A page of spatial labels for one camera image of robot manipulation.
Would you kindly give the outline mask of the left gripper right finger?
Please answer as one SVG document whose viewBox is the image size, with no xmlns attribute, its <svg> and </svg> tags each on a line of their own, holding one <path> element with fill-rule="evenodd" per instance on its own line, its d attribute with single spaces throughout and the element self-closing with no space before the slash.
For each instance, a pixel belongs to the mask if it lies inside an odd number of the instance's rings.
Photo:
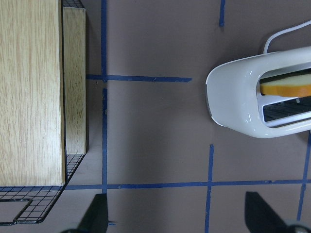
<svg viewBox="0 0 311 233">
<path fill-rule="evenodd" d="M 286 222 L 258 192 L 245 193 L 244 221 L 251 233 L 309 233 L 298 221 Z"/>
</svg>

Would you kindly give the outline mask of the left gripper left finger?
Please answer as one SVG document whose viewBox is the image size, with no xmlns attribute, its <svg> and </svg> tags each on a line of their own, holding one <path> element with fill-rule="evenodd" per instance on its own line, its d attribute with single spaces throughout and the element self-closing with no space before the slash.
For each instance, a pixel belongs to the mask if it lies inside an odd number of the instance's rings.
<svg viewBox="0 0 311 233">
<path fill-rule="evenodd" d="M 82 220 L 75 229 L 63 233 L 105 233 L 108 228 L 107 194 L 96 194 Z"/>
</svg>

